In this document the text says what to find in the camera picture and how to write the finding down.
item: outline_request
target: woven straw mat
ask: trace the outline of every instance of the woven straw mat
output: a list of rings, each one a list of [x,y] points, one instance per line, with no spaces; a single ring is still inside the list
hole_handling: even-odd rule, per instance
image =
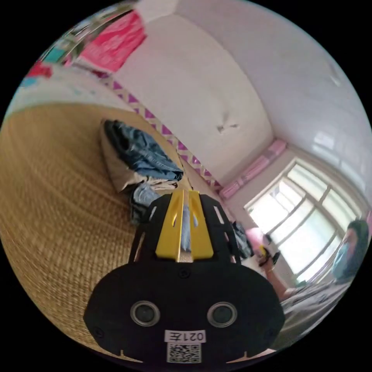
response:
[[[146,131],[182,168],[172,145],[134,112],[56,103],[13,113],[0,131],[0,237],[42,313],[73,340],[110,355],[83,313],[97,282],[127,263],[135,229],[101,154],[103,118]],[[190,189],[186,176],[179,187]]]

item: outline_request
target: pile of clothes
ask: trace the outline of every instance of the pile of clothes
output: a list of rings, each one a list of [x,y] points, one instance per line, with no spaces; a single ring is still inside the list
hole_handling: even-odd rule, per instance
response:
[[[236,242],[238,244],[240,258],[242,260],[245,260],[249,257],[253,257],[254,255],[253,248],[245,234],[243,225],[236,221],[234,221],[231,225],[232,229],[234,230]]]
[[[176,189],[184,173],[158,143],[140,129],[117,120],[103,120],[100,138],[112,183],[117,192],[129,195],[131,222],[138,225],[149,205],[160,197],[156,191]],[[185,205],[181,248],[190,252],[189,216]]]

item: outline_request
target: colorful poster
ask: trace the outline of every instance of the colorful poster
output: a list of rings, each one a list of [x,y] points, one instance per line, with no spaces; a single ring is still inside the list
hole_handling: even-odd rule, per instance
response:
[[[142,19],[134,10],[105,28],[80,53],[77,62],[115,72],[145,38]]]
[[[39,60],[62,65],[72,64],[89,42],[121,16],[132,11],[133,3],[135,2],[125,0],[81,21],[46,50]]]

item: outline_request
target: person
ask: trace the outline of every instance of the person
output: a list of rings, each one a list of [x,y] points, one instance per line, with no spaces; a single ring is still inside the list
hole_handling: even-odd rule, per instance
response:
[[[271,346],[281,350],[308,334],[335,307],[355,277],[369,244],[369,228],[364,220],[348,225],[332,265],[334,280],[309,283],[299,288],[287,286],[275,274],[271,259],[262,265],[267,280],[278,295],[286,317],[283,328]]]

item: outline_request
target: blue face mask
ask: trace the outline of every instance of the blue face mask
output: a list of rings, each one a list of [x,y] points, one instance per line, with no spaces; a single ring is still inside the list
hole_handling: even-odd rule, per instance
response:
[[[332,274],[336,279],[340,279],[348,263],[349,243],[345,243],[337,252],[332,266]]]

